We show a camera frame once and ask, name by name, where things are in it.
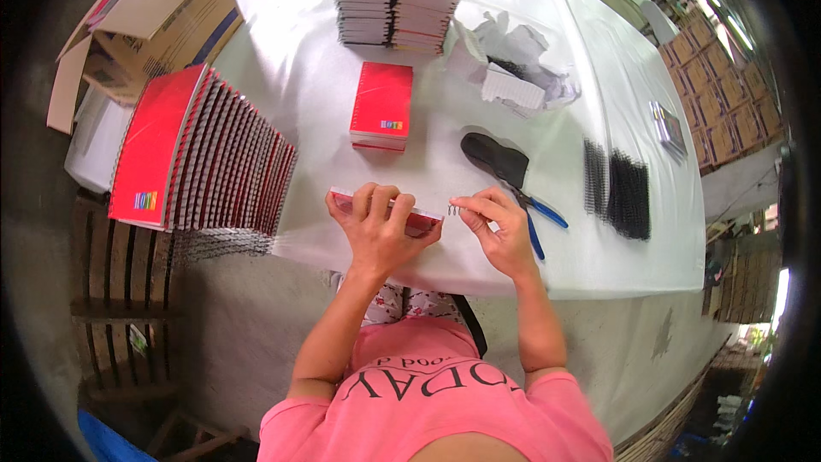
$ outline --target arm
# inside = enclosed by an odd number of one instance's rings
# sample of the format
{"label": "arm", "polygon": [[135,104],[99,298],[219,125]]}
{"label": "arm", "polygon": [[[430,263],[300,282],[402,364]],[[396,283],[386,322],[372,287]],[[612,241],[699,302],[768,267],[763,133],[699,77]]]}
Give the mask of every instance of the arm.
{"label": "arm", "polygon": [[[530,248],[525,211],[496,187],[472,197],[451,198],[451,204],[461,207],[459,216],[476,234],[487,260],[516,286],[519,360],[525,370],[525,388],[541,375],[565,371],[564,334]],[[497,231],[491,231],[490,221],[496,222]]]}
{"label": "arm", "polygon": [[[388,216],[387,205],[395,199]],[[337,207],[329,192],[328,213],[345,231],[353,260],[334,301],[308,334],[296,355],[288,398],[333,398],[351,359],[356,335],[370,301],[393,271],[439,240],[439,223],[426,236],[405,235],[405,223],[416,203],[395,186],[367,183],[354,193],[353,212]]]}

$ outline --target brown box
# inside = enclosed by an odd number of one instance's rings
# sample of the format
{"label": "brown box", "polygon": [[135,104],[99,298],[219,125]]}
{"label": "brown box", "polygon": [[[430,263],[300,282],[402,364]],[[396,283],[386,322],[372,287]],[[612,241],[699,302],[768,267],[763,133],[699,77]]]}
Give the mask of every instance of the brown box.
{"label": "brown box", "polygon": [[684,80],[684,76],[682,75],[681,70],[676,68],[670,68],[670,78],[672,78],[673,86],[676,87],[676,93],[678,93],[679,98],[684,99],[684,97],[690,95],[690,88],[687,87],[687,83]]}
{"label": "brown box", "polygon": [[690,97],[682,97],[682,107],[684,108],[684,114],[687,117],[687,125],[690,126],[690,131],[692,132],[696,128],[702,128],[703,124],[699,120],[698,113],[695,111],[693,99]]}
{"label": "brown box", "polygon": [[705,48],[718,38],[710,21],[701,12],[691,16],[690,22],[684,25],[682,32],[686,33],[699,49]]}
{"label": "brown box", "polygon": [[682,79],[687,91],[692,94],[701,93],[716,79],[716,76],[713,75],[713,72],[709,70],[706,62],[700,56],[693,57],[679,71],[682,73]]}
{"label": "brown box", "polygon": [[759,71],[759,67],[756,66],[755,63],[749,63],[745,66],[742,73],[744,75],[744,80],[747,83],[747,87],[750,89],[750,95],[753,97],[753,100],[758,100],[767,96],[769,93],[767,84]]}
{"label": "brown box", "polygon": [[693,146],[695,147],[695,159],[699,163],[699,168],[710,166],[713,164],[713,159],[710,158],[710,148],[707,142],[707,136],[704,134],[703,128],[696,128],[692,131]]}
{"label": "brown box", "polygon": [[118,0],[91,31],[97,0],[63,46],[46,125],[71,133],[80,79],[115,101],[139,98],[152,77],[211,63],[242,24],[236,0]]}
{"label": "brown box", "polygon": [[778,114],[775,102],[769,95],[753,102],[753,110],[759,123],[764,126],[768,139],[773,138],[773,136],[780,133],[784,128],[781,115]]}
{"label": "brown box", "polygon": [[670,47],[668,45],[659,46],[659,54],[662,56],[662,61],[664,61],[664,66],[667,70],[676,68],[676,61],[673,59]]}
{"label": "brown box", "polygon": [[705,46],[701,50],[700,57],[715,77],[724,75],[728,69],[732,68],[732,59],[724,50],[724,45],[718,40]]}
{"label": "brown box", "polygon": [[667,49],[670,51],[670,56],[672,57],[673,63],[675,63],[676,67],[684,66],[687,61],[696,57],[699,53],[699,46],[697,46],[687,33],[681,32],[678,33],[676,37],[672,39],[667,45]]}
{"label": "brown box", "polygon": [[719,165],[735,159],[741,153],[733,128],[727,121],[720,121],[713,127],[704,129],[710,159]]}
{"label": "brown box", "polygon": [[742,150],[753,147],[767,139],[767,133],[755,115],[752,104],[745,103],[730,111],[727,121],[735,129],[735,137]]}
{"label": "brown box", "polygon": [[717,77],[715,84],[727,110],[733,110],[750,99],[750,91],[747,89],[744,77],[741,77],[741,74],[734,68],[721,77]]}
{"label": "brown box", "polygon": [[730,108],[722,100],[718,89],[710,84],[703,92],[691,97],[696,127],[713,127],[724,121]]}

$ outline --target wall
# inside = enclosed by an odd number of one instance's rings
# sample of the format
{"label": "wall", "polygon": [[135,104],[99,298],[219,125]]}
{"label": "wall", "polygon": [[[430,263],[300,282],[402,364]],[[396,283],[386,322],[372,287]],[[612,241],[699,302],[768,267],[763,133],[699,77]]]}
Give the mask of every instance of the wall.
{"label": "wall", "polygon": [[780,143],[774,143],[701,178],[704,217],[708,222],[719,215],[724,220],[734,218],[778,201],[774,162],[780,157],[780,147]]}

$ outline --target patterned pants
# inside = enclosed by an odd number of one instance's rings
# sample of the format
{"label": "patterned pants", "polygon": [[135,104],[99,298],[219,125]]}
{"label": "patterned pants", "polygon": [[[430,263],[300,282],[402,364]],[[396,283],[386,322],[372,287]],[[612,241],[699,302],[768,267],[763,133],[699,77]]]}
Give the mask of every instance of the patterned pants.
{"label": "patterned pants", "polygon": [[[343,276],[339,280],[337,292],[344,279]],[[466,326],[465,319],[450,294],[403,288],[393,284],[383,285],[376,293],[364,313],[362,326],[396,323],[403,316],[441,317]]]}

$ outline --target open cardboard box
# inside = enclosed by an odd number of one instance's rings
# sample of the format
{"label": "open cardboard box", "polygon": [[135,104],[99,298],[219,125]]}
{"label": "open cardboard box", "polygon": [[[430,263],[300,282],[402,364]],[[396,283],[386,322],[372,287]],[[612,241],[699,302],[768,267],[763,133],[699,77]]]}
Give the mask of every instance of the open cardboard box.
{"label": "open cardboard box", "polygon": [[150,78],[211,63],[242,24],[236,0],[119,0],[88,32],[74,29],[57,57],[46,125],[71,133],[80,79],[133,105]]}

